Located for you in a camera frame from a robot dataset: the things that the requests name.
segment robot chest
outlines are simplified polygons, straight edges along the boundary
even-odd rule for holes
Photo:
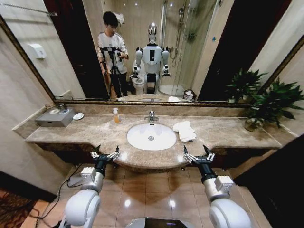
[[[143,61],[146,64],[155,65],[162,59],[162,50],[159,46],[145,47],[143,49]]]

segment tissue box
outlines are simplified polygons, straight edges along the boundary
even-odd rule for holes
[[[66,127],[72,122],[75,114],[73,108],[61,110],[57,113],[54,113],[54,110],[51,110],[38,117],[36,122],[41,127]]]

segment soap dispenser bottle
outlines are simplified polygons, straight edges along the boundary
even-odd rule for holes
[[[113,119],[115,123],[119,123],[120,119],[119,119],[119,114],[118,114],[118,108],[114,108],[113,109]]]

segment man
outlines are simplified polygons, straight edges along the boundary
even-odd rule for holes
[[[111,82],[117,97],[128,96],[127,94],[127,81],[126,81],[126,67],[121,59],[129,59],[128,50],[124,44],[123,38],[116,33],[118,21],[112,12],[104,13],[105,31],[98,35],[98,56],[100,62],[105,61],[108,70],[110,71]],[[108,51],[101,51],[100,48],[119,48],[112,54]]]

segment green leaves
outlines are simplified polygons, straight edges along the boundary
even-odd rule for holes
[[[295,119],[293,114],[286,111],[285,108],[304,110],[304,108],[294,105],[294,102],[304,100],[304,94],[296,82],[285,84],[277,79],[262,95],[253,95],[252,97],[255,102],[249,110],[248,117],[275,122],[278,126],[281,116]]]
[[[295,118],[294,118],[294,115],[292,115],[291,112],[289,112],[289,111],[283,110],[283,116],[285,116],[285,117],[288,118],[288,119],[292,119],[292,120],[295,119]]]
[[[227,97],[233,97],[237,102],[243,96],[251,97],[260,87],[259,85],[261,83],[259,80],[266,74],[267,73],[259,74],[259,70],[253,72],[240,69],[240,71],[233,76],[231,83],[227,85]]]
[[[304,110],[304,108],[301,108],[299,106],[295,106],[295,105],[291,105],[289,106],[290,108],[293,108],[293,109],[298,109],[298,110]]]

